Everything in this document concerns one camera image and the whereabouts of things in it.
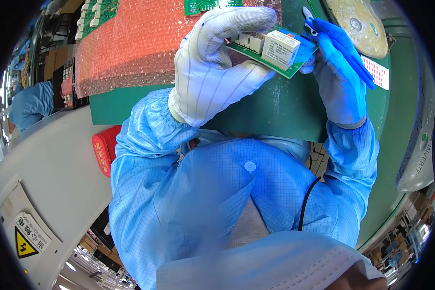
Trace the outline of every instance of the pink bubble wrap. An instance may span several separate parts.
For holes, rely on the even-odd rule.
[[[244,0],[260,5],[275,9],[282,22],[280,0]],[[174,83],[174,55],[198,19],[184,15],[181,0],[119,0],[114,18],[76,43],[77,97]]]

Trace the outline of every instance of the blue face mask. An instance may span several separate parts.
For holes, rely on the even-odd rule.
[[[157,290],[322,290],[351,266],[385,278],[353,248],[313,232],[277,232],[242,247],[163,264]]]

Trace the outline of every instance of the button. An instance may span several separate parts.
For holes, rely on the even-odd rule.
[[[254,164],[251,161],[245,162],[244,167],[245,167],[246,171],[248,171],[248,172],[253,172],[256,170],[256,164]]]

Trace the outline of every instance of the worker's right hand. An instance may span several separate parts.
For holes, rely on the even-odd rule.
[[[251,95],[275,74],[247,60],[232,67],[225,38],[272,27],[268,7],[226,7],[206,12],[180,43],[175,56],[176,86],[169,95],[174,119],[198,127],[230,104]]]
[[[317,43],[322,59],[316,63],[313,73],[327,118],[344,128],[358,128],[365,121],[366,85],[333,46],[331,39],[337,40],[354,58],[361,60],[361,57],[341,27],[320,19],[314,19],[312,23],[318,32]]]

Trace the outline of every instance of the circuit board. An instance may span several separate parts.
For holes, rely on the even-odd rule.
[[[88,4],[88,9],[86,11],[81,11],[81,16],[84,16],[83,18],[81,17],[81,19],[84,20],[83,24],[80,24],[77,27],[78,32],[81,31],[81,26],[83,27],[82,38],[80,40],[89,35],[93,30],[97,29],[100,25],[116,16],[116,12],[118,10],[118,0],[89,0],[85,3]],[[90,22],[95,18],[96,13],[96,11],[92,11],[92,9],[94,5],[97,4],[100,5],[100,16],[98,25],[96,27],[91,27]]]
[[[186,15],[199,15],[202,11],[224,7],[242,7],[243,0],[184,0]]]
[[[271,64],[270,62],[264,60],[261,58],[261,53],[256,53],[255,51],[252,51],[242,45],[236,44],[236,43],[232,43],[232,41],[228,44],[226,44],[226,46],[229,49],[232,49],[234,51],[237,51],[243,55],[248,56],[249,58],[271,68],[272,70],[274,70],[275,72],[283,75],[286,78],[292,78],[295,73],[301,68],[301,66],[309,59],[309,57],[311,55],[313,55],[313,53],[316,51],[316,49],[318,48],[314,43],[312,43],[311,41],[303,38],[302,36],[288,31],[287,29],[275,25],[274,27],[270,28],[267,32],[272,32],[274,30],[278,30],[279,32],[282,32],[283,34],[289,35],[290,37],[298,40],[301,42],[299,48],[298,48],[298,52],[296,53],[295,56],[295,60],[293,61],[293,64],[286,70],[282,70],[279,67]]]

